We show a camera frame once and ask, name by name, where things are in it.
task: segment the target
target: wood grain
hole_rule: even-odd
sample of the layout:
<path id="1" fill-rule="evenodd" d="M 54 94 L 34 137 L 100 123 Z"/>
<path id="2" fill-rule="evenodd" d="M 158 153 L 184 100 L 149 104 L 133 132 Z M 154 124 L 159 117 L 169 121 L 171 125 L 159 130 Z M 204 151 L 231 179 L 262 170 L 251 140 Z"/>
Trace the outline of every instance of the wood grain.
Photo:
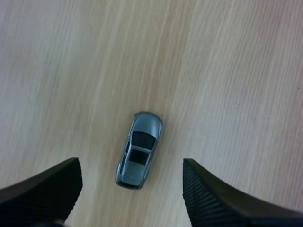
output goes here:
<path id="1" fill-rule="evenodd" d="M 114 176 L 134 113 L 164 132 Z M 0 187 L 79 157 L 67 224 L 190 226 L 182 159 L 303 211 L 303 1 L 0 0 Z"/>

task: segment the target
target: wooden floor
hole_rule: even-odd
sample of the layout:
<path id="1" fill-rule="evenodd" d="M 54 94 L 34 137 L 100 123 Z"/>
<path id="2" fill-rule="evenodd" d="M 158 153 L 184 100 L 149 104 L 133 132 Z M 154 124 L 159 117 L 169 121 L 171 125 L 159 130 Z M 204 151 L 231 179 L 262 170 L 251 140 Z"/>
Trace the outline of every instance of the wooden floor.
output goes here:
<path id="1" fill-rule="evenodd" d="M 164 131 L 115 184 L 133 115 Z M 183 158 L 303 211 L 303 1 L 0 0 L 0 187 L 79 157 L 71 227 L 190 226 Z"/>

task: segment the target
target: toy car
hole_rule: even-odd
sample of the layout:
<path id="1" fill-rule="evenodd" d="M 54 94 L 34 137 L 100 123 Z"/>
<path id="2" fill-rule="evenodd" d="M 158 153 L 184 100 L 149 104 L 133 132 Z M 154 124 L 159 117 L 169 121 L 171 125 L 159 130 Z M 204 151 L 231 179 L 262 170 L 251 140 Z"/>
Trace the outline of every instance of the toy car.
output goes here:
<path id="1" fill-rule="evenodd" d="M 158 116 L 148 112 L 135 114 L 116 172 L 118 185 L 135 190 L 143 187 L 161 131 Z"/>

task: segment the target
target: silver toy car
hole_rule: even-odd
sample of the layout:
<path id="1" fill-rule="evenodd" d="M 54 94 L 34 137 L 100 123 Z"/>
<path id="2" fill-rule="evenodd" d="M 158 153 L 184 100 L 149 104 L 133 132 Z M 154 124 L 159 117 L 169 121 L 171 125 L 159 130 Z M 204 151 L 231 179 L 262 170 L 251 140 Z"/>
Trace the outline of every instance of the silver toy car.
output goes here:
<path id="1" fill-rule="evenodd" d="M 158 116 L 148 112 L 135 114 L 116 172 L 118 185 L 137 190 L 143 187 L 161 131 Z"/>

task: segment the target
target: car windshield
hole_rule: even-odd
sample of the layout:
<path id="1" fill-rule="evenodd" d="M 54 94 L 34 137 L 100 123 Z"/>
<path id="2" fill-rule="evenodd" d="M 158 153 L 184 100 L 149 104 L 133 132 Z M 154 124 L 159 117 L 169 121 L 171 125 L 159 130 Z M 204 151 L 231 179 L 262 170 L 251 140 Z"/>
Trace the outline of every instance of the car windshield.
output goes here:
<path id="1" fill-rule="evenodd" d="M 144 133 L 144 132 L 133 132 L 132 136 L 132 145 L 152 150 L 153 145 L 155 144 L 156 138 L 153 136 Z"/>

